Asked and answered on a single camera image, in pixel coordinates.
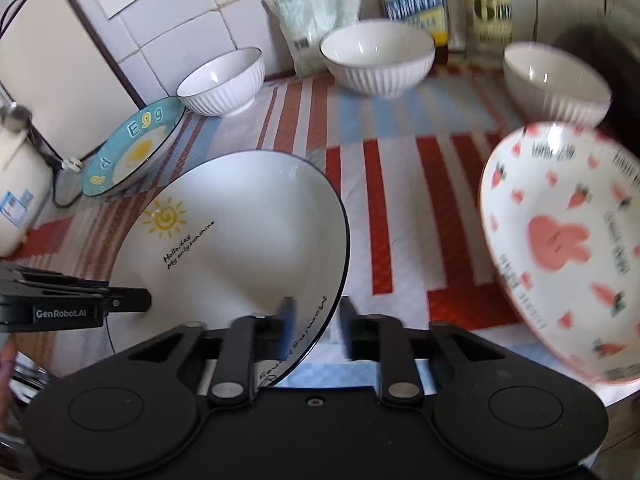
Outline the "person's hand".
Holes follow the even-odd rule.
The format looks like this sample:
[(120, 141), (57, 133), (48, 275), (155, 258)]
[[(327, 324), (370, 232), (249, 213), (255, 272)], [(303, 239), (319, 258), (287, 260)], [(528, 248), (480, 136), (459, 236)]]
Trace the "person's hand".
[(10, 381), (15, 366), (15, 358), (17, 355), (17, 346), (15, 339), (9, 337), (1, 349), (1, 370), (0, 370), (0, 402), (1, 411), (6, 409), (11, 393)]

